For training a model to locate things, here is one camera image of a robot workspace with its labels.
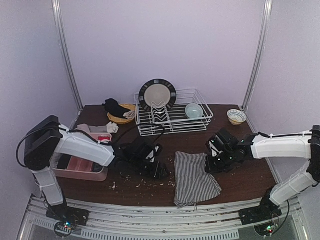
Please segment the grey white striped underwear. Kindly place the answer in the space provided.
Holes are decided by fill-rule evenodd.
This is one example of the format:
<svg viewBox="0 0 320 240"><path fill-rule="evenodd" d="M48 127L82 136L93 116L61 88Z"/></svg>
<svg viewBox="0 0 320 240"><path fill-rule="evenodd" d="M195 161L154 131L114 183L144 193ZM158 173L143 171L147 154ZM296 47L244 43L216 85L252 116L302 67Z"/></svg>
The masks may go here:
<svg viewBox="0 0 320 240"><path fill-rule="evenodd" d="M197 205L218 197L222 188L216 179L205 171L205 153L175 153L175 196L178 208Z"/></svg>

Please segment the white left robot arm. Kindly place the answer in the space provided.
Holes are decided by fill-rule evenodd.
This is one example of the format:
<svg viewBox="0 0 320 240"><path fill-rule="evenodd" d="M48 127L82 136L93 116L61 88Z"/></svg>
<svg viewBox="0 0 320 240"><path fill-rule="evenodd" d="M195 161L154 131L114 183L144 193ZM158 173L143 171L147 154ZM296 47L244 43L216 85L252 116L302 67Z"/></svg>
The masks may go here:
<svg viewBox="0 0 320 240"><path fill-rule="evenodd" d="M164 179L169 175L166 164L157 160L162 151L160 144L142 136L131 143L103 142L83 130L67 128L55 115L36 125L24 141L24 166L34 175L51 207L66 203L54 173L64 156L84 159L106 168L124 162L138 175L153 179Z"/></svg>

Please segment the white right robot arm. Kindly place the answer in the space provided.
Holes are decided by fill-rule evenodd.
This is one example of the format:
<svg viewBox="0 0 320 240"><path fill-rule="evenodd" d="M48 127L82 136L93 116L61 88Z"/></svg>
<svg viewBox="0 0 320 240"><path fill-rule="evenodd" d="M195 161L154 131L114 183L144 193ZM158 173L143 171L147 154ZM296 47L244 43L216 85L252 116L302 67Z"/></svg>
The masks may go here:
<svg viewBox="0 0 320 240"><path fill-rule="evenodd" d="M291 134L249 134L238 140L225 128L206 143L211 152L206 157L205 171L209 174L230 172L235 163L245 159L303 158L308 161L289 179L270 188L260 205L268 210L278 209L290 198L320 182L320 127Z"/></svg>

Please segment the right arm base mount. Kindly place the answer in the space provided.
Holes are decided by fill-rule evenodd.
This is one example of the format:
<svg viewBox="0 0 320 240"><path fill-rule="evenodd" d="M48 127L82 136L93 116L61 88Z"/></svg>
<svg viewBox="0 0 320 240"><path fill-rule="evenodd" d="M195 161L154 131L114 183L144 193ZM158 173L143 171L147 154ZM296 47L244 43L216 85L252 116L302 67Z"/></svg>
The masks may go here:
<svg viewBox="0 0 320 240"><path fill-rule="evenodd" d="M243 226L253 225L255 232L261 237L270 237L277 228L277 222L282 215L280 209L270 209L268 206L256 206L241 209L239 212Z"/></svg>

